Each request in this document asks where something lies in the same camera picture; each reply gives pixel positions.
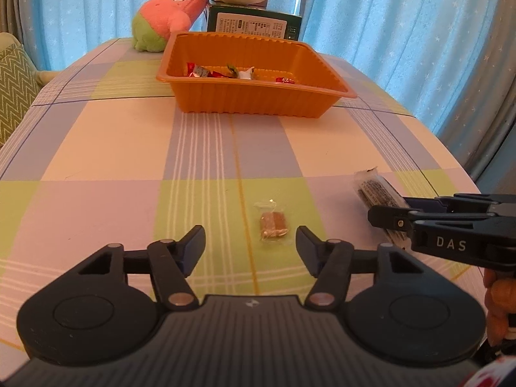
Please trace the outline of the person's right hand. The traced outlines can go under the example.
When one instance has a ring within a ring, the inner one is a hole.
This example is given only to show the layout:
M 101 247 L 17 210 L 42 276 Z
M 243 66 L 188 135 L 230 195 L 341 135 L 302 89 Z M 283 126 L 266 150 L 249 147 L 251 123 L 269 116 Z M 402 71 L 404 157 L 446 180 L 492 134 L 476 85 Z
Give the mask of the person's right hand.
M 486 288 L 484 304 L 487 308 L 486 333 L 490 346 L 498 346 L 505 338 L 508 316 L 515 313 L 515 279 L 500 278 L 490 269 L 484 270 Z

